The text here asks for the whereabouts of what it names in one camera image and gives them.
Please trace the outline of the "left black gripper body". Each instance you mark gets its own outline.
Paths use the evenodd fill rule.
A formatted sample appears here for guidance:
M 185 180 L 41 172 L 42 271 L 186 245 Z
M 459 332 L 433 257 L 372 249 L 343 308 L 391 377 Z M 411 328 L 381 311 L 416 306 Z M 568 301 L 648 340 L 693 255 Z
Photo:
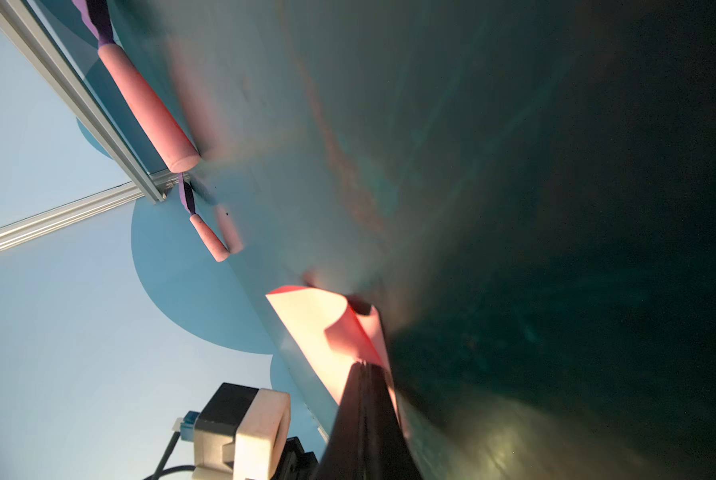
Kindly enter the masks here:
M 319 465 L 313 452 L 306 452 L 298 437 L 287 439 L 272 480 L 312 480 Z

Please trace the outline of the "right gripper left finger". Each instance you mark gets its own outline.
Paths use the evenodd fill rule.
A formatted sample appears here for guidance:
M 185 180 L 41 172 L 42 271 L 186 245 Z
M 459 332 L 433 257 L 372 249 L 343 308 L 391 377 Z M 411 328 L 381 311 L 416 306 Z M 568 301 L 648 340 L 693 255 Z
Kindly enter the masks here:
M 314 479 L 358 480 L 365 477 L 364 380 L 367 365 L 352 365 L 334 427 Z

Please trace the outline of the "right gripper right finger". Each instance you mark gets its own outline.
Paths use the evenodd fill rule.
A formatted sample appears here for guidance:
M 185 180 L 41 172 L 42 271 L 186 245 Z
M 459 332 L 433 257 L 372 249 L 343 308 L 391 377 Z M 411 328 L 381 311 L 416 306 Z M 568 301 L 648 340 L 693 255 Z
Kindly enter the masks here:
M 365 365 L 365 478 L 421 479 L 391 401 L 384 370 Z

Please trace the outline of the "pink square paper sheet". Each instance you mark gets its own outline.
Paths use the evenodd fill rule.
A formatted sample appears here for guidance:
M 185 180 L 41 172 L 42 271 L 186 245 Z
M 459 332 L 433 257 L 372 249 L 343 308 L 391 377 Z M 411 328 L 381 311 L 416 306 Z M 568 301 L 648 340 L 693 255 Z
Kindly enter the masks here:
M 337 404 L 342 403 L 353 364 L 379 366 L 401 432 L 409 436 L 376 306 L 358 307 L 345 295 L 293 285 L 275 289 L 266 298 Z

